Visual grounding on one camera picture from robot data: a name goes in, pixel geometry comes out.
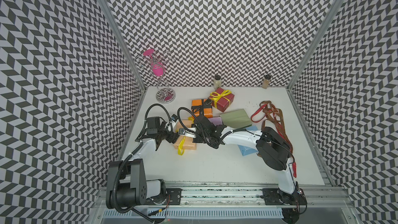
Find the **peach gift box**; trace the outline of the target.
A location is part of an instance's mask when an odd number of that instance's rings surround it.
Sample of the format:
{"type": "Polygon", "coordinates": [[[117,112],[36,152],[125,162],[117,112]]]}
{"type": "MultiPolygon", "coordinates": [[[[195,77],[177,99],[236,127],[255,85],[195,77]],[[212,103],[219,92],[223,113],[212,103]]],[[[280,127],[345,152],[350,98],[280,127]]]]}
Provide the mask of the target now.
{"type": "MultiPolygon", "coordinates": [[[[182,123],[190,128],[191,125],[193,124],[193,122],[191,120],[182,120],[182,123]]],[[[181,143],[181,141],[183,140],[183,138],[185,138],[184,136],[180,136],[179,139],[177,140],[177,142],[174,144],[174,148],[178,149],[179,144],[181,143]]],[[[182,146],[182,149],[184,150],[196,150],[197,149],[197,144],[196,143],[185,143],[182,146]]]]}

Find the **yellow ribbon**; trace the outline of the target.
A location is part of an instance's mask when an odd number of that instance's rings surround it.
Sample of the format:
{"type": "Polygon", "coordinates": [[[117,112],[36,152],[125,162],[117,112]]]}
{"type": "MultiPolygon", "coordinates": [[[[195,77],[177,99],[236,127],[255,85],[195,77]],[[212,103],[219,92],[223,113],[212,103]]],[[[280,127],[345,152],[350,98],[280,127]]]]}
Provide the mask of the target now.
{"type": "Polygon", "coordinates": [[[184,152],[186,151],[186,150],[182,149],[184,141],[185,141],[185,138],[183,138],[183,140],[181,141],[181,143],[179,144],[178,149],[177,149],[177,153],[180,156],[182,156],[184,154],[184,152]]]}
{"type": "Polygon", "coordinates": [[[213,101],[214,107],[215,107],[215,108],[217,108],[217,103],[218,103],[218,101],[219,101],[221,98],[225,98],[225,99],[228,101],[229,105],[230,105],[230,99],[227,98],[227,96],[230,95],[230,94],[232,94],[232,92],[231,92],[230,90],[224,90],[224,91],[222,91],[221,93],[212,92],[212,93],[210,94],[209,99],[213,101]]]}

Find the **purple gift box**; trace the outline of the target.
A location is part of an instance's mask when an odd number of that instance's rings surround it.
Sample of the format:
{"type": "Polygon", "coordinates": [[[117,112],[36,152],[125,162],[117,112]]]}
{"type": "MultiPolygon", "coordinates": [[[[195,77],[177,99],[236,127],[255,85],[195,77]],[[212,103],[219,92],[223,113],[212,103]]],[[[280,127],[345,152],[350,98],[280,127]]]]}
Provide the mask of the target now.
{"type": "Polygon", "coordinates": [[[215,126],[217,126],[217,125],[223,125],[223,122],[222,122],[222,118],[221,118],[221,117],[208,118],[208,120],[209,120],[212,124],[214,124],[215,126]]]}

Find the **green gift box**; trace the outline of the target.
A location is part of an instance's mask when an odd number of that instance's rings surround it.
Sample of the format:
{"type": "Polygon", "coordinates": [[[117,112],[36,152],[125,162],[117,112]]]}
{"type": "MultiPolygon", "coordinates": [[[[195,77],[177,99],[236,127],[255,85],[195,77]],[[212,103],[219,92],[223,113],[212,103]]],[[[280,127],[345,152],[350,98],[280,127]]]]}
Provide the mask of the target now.
{"type": "Polygon", "coordinates": [[[220,115],[224,125],[234,128],[246,128],[252,125],[252,121],[244,109],[234,110],[220,115]]]}

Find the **blue gift box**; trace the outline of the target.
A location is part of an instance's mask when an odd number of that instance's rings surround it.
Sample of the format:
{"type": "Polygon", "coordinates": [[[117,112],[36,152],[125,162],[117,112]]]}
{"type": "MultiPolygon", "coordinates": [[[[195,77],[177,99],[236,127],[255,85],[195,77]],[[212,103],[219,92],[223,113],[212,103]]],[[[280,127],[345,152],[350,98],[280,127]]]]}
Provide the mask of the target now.
{"type": "MultiPolygon", "coordinates": [[[[248,130],[250,132],[254,132],[254,131],[257,131],[258,128],[257,128],[257,126],[252,125],[252,126],[246,127],[246,130],[248,130]]],[[[247,155],[258,152],[256,149],[252,149],[250,147],[246,147],[246,146],[242,146],[242,145],[238,145],[238,148],[239,148],[242,156],[247,156],[247,155]]]]}

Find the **brown ribbon of purple box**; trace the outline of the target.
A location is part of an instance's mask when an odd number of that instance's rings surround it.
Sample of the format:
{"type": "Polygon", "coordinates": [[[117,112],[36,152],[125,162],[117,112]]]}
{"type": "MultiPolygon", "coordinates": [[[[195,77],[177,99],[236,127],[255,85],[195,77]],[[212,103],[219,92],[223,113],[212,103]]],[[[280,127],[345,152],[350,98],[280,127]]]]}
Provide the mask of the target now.
{"type": "Polygon", "coordinates": [[[271,101],[263,101],[260,103],[261,111],[265,114],[262,122],[261,130],[265,128],[266,121],[273,123],[277,133],[284,138],[284,140],[289,144],[290,152],[293,153],[293,145],[290,142],[285,128],[285,122],[283,117],[283,112],[281,109],[276,108],[275,105],[271,101]]]}

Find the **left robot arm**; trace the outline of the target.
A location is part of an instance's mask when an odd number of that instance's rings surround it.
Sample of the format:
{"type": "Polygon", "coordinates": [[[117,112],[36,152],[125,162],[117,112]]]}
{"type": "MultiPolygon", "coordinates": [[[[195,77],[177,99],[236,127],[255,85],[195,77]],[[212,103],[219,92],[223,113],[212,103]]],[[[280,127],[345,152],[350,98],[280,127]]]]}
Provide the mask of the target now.
{"type": "Polygon", "coordinates": [[[138,205],[164,205],[171,195],[163,179],[147,180],[143,156],[157,151],[163,140],[174,144],[179,138],[176,133],[178,118],[174,114],[170,121],[160,117],[149,117],[136,141],[138,146],[122,161],[109,164],[106,186],[106,206],[126,213],[138,205]]]}

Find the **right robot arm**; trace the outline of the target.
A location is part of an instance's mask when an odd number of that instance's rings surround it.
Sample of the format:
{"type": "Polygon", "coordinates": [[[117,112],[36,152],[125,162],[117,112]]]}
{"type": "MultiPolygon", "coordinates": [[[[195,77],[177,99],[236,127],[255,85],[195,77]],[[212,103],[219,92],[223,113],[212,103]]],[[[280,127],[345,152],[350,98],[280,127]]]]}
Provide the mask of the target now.
{"type": "Polygon", "coordinates": [[[214,125],[205,117],[195,118],[193,124],[192,128],[182,124],[178,134],[192,135],[214,149],[222,144],[255,149],[278,177],[278,188],[265,197],[267,202],[297,207],[301,205],[302,192],[295,180],[296,163],[291,145],[273,128],[265,127],[257,131],[235,129],[223,124],[214,125]]]}

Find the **maroon gift box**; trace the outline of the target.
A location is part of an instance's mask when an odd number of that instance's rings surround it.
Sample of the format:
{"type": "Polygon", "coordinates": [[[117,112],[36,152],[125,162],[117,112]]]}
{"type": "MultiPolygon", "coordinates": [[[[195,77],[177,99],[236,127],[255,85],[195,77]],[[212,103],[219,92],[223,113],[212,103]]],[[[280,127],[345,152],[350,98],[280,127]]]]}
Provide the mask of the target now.
{"type": "MultiPolygon", "coordinates": [[[[224,91],[224,90],[225,90],[225,89],[223,89],[223,88],[218,88],[218,89],[216,90],[216,92],[221,93],[221,92],[224,91]]],[[[234,98],[235,98],[235,95],[232,93],[232,94],[228,95],[227,98],[230,99],[230,105],[229,105],[228,101],[227,101],[225,98],[221,98],[221,99],[218,101],[218,103],[217,103],[217,108],[216,108],[217,110],[219,110],[219,111],[221,111],[221,112],[224,113],[224,112],[231,106],[231,104],[233,103],[234,98]]]]}

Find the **yellow ribbon on maroon box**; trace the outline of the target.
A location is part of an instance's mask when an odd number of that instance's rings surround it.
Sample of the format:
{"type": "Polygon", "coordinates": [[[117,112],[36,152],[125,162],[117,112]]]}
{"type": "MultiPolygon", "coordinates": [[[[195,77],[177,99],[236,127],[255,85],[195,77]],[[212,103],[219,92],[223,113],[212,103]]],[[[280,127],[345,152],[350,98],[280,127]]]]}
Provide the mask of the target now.
{"type": "Polygon", "coordinates": [[[227,96],[230,95],[230,94],[232,94],[232,92],[231,92],[230,90],[224,90],[224,91],[222,91],[221,93],[212,92],[212,93],[210,94],[209,99],[213,101],[214,107],[215,107],[215,108],[217,108],[217,103],[218,103],[218,101],[219,101],[221,98],[225,98],[225,99],[228,101],[229,105],[230,105],[230,99],[227,98],[227,96]]]}

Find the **white spice shaker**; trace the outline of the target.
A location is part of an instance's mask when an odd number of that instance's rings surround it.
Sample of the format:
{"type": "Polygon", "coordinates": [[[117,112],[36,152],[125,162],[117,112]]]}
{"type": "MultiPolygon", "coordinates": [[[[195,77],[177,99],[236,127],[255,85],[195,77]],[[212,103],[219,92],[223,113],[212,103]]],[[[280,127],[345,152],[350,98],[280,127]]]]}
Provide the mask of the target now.
{"type": "Polygon", "coordinates": [[[215,75],[214,80],[213,80],[213,87],[215,90],[218,88],[221,88],[222,85],[222,79],[220,75],[215,75]]]}

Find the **brown spice shaker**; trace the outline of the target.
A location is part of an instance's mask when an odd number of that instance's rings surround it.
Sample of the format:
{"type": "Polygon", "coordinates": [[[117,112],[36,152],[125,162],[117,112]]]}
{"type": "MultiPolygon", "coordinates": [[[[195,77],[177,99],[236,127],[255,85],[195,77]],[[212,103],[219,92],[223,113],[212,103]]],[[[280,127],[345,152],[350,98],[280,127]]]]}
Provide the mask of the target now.
{"type": "Polygon", "coordinates": [[[262,83],[262,88],[267,89],[269,87],[270,81],[271,81],[271,75],[265,75],[264,76],[264,81],[262,83]]]}

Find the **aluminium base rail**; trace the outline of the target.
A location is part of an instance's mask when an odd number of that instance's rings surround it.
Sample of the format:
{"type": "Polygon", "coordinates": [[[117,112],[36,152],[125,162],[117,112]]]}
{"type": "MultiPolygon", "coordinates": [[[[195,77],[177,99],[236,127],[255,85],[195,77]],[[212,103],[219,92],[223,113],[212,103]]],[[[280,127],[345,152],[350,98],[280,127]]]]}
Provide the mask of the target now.
{"type": "MultiPolygon", "coordinates": [[[[180,207],[268,207],[261,198],[262,190],[275,188],[276,184],[199,183],[166,181],[168,188],[182,189],[180,207]]],[[[352,208],[354,204],[342,187],[329,185],[300,185],[307,206],[352,208]]]]}

